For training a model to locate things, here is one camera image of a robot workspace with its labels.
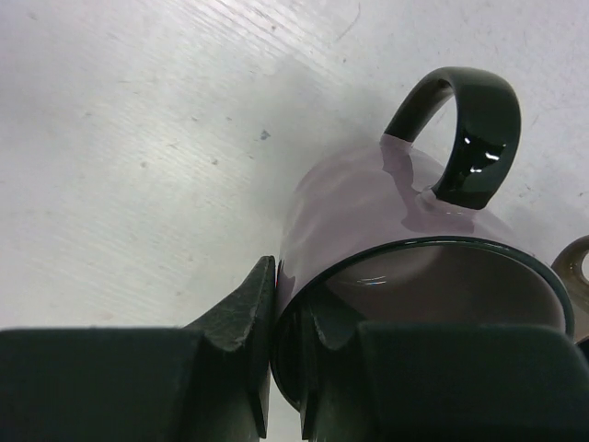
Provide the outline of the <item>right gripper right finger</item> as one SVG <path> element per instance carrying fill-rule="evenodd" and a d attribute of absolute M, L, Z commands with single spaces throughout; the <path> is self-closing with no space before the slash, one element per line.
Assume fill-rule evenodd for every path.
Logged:
<path fill-rule="evenodd" d="M 588 364 L 544 327 L 302 316 L 301 426 L 312 441 L 584 441 Z"/>

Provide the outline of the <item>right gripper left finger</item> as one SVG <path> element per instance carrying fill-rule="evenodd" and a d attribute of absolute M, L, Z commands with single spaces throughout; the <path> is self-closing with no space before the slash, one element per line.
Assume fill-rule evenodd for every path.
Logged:
<path fill-rule="evenodd" d="M 181 328 L 3 331 L 2 439 L 263 439 L 274 283 L 264 256 Z"/>

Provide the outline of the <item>purple mug black handle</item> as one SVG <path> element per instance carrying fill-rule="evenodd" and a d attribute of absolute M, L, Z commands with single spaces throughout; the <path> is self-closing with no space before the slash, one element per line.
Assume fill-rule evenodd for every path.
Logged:
<path fill-rule="evenodd" d="M 515 323 L 573 335 L 567 289 L 488 207 L 517 153 L 521 111 L 501 76 L 427 74 L 376 142 L 320 160 L 283 228 L 271 368 L 301 404 L 300 309 L 327 293 L 361 318 Z"/>

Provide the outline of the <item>beige mug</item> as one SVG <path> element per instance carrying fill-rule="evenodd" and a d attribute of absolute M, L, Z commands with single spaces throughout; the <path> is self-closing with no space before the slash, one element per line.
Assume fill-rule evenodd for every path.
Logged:
<path fill-rule="evenodd" d="M 583 236 L 564 248 L 551 265 L 564 283 L 574 313 L 574 341 L 588 341 L 588 277 L 583 263 L 588 258 L 588 237 Z"/>

